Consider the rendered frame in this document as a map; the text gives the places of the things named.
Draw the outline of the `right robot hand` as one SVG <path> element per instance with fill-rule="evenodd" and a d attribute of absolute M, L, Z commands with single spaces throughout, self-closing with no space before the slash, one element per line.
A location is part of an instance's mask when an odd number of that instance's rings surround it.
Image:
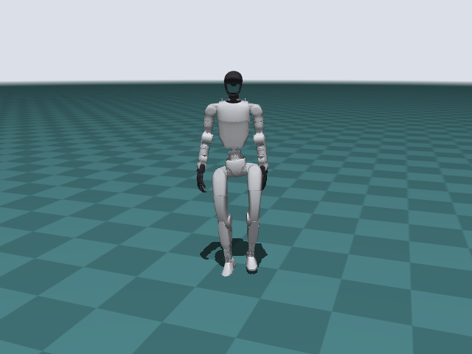
<path fill-rule="evenodd" d="M 203 182 L 203 173 L 205 173 L 205 164 L 200 165 L 200 169 L 196 170 L 198 172 L 197 174 L 197 185 L 198 188 L 201 192 L 206 192 L 203 190 L 203 187 L 206 188 L 204 182 Z M 203 186 L 203 187 L 202 187 Z"/>

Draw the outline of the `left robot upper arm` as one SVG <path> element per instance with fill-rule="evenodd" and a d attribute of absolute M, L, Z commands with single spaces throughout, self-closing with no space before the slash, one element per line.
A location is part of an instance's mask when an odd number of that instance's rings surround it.
<path fill-rule="evenodd" d="M 254 143 L 256 145 L 262 145 L 263 143 L 263 129 L 264 129 L 264 122 L 263 122 L 263 110 L 260 105 L 249 103 L 250 114 L 254 116 L 254 130 L 255 135 L 253 135 Z"/>

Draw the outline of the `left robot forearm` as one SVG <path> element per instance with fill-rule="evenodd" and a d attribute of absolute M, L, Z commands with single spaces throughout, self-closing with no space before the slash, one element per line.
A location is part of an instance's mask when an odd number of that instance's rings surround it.
<path fill-rule="evenodd" d="M 263 143 L 264 145 L 259 145 L 256 147 L 257 149 L 257 158 L 258 158 L 258 163 L 259 167 L 261 165 L 265 166 L 265 171 L 268 169 L 268 163 L 267 163 L 267 154 L 266 154 L 266 138 L 265 135 L 263 134 Z"/>

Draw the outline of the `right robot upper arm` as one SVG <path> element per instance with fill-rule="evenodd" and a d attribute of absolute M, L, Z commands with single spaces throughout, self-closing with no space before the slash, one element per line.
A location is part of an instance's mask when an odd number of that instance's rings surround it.
<path fill-rule="evenodd" d="M 218 103 L 212 103 L 206 107 L 205 115 L 204 115 L 204 135 L 202 139 L 203 143 L 207 143 L 207 144 L 212 143 L 212 140 L 213 140 L 212 129 L 213 129 L 214 121 L 215 121 L 215 118 L 213 116 L 217 114 L 217 107 L 218 107 Z"/>

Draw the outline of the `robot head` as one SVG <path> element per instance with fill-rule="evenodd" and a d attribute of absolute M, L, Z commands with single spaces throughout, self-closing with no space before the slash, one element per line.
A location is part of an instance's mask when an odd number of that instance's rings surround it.
<path fill-rule="evenodd" d="M 241 87 L 242 87 L 242 82 L 243 82 L 243 78 L 241 76 L 241 74 L 239 72 L 236 72 L 236 71 L 231 71 L 231 72 L 228 72 L 224 78 L 224 85 L 225 85 L 225 89 L 226 89 L 226 93 L 229 95 L 229 101 L 227 100 L 228 103 L 239 103 L 241 102 L 236 100 L 238 99 L 238 95 L 240 93 L 240 90 L 241 90 Z M 240 85 L 240 88 L 238 90 L 237 93 L 229 93 L 228 89 L 227 89 L 227 84 L 231 84 L 232 86 L 236 86 L 237 84 Z"/>

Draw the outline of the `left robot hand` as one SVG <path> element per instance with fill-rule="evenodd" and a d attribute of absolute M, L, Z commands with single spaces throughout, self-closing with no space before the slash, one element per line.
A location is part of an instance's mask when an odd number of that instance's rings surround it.
<path fill-rule="evenodd" d="M 262 174 L 263 174 L 263 182 L 262 182 L 262 190 L 263 190 L 266 186 L 268 170 L 266 171 L 266 168 L 263 165 L 260 166 L 260 169 L 262 170 Z"/>

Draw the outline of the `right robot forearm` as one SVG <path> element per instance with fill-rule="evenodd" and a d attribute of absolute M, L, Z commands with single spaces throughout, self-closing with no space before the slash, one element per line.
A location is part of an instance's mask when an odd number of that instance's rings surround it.
<path fill-rule="evenodd" d="M 201 135 L 200 151 L 199 151 L 198 163 L 197 163 L 198 169 L 200 169 L 201 164 L 205 164 L 205 169 L 207 168 L 207 159 L 208 159 L 208 153 L 209 153 L 209 148 L 210 148 L 210 146 L 203 144 L 202 142 L 203 135 L 204 133 Z"/>

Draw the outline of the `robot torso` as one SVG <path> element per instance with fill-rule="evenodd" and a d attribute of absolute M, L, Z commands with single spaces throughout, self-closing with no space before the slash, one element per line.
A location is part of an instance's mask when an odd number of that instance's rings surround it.
<path fill-rule="evenodd" d="M 230 100 L 229 98 L 227 99 Z M 241 177 L 247 175 L 246 157 L 236 148 L 244 148 L 249 137 L 250 108 L 249 102 L 236 99 L 239 103 L 228 103 L 227 100 L 218 103 L 218 133 L 224 148 L 232 148 L 228 151 L 226 159 L 226 171 L 228 177 Z"/>

